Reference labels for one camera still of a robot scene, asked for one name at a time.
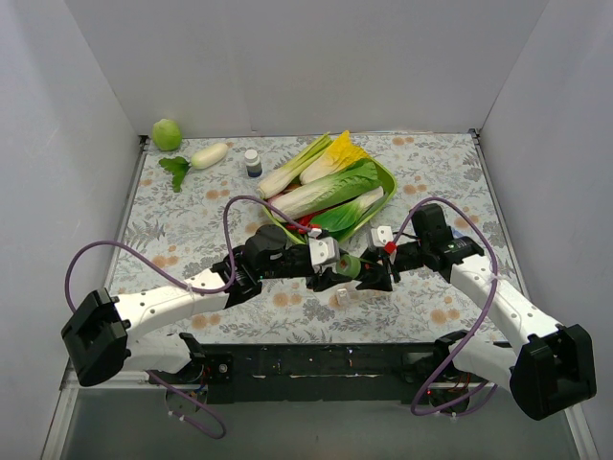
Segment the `green pill bottle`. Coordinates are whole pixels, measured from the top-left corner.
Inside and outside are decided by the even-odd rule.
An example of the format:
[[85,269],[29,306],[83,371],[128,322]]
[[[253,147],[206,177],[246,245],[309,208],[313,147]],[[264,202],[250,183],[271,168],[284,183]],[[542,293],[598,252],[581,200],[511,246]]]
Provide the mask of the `green pill bottle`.
[[370,268],[371,263],[369,261],[350,254],[342,255],[335,266],[335,270],[339,275],[351,278],[352,280],[363,278]]

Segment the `clear weekly pill organizer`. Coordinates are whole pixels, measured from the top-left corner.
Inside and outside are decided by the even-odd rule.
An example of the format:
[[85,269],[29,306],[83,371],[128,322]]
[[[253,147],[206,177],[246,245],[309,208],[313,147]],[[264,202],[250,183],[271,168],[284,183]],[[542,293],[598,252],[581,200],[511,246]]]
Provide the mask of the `clear weekly pill organizer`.
[[390,297],[389,291],[374,289],[339,288],[333,298],[340,308],[348,308],[354,304],[366,301],[387,299]]

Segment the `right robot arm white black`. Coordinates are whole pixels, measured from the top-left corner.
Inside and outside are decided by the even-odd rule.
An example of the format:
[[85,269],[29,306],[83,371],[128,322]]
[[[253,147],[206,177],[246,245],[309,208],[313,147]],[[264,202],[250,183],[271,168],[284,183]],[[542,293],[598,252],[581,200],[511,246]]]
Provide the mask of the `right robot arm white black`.
[[423,205],[407,220],[416,236],[407,243],[397,243],[388,226],[370,231],[360,287],[389,290],[402,272],[427,267],[480,307],[479,318],[492,321],[509,344],[488,343],[474,329],[441,337],[417,401],[437,378],[452,381],[462,374],[510,392],[537,421],[595,397],[593,344],[582,326],[562,325],[500,278],[493,252],[469,237],[455,237],[441,206]]

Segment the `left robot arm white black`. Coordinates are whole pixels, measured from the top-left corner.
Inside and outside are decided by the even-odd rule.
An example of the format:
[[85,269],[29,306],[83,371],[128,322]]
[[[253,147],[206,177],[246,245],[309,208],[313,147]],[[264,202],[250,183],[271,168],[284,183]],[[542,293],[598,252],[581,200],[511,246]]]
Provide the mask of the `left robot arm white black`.
[[340,258],[338,241],[319,229],[305,243],[290,244],[281,227],[267,224],[231,256],[188,280],[118,296],[95,289],[71,308],[61,331],[78,382],[96,386],[123,370],[161,371],[195,382],[204,370],[197,342],[185,335],[159,341],[151,333],[245,303],[261,293],[264,279],[307,278],[312,289],[325,290],[334,284],[331,265]]

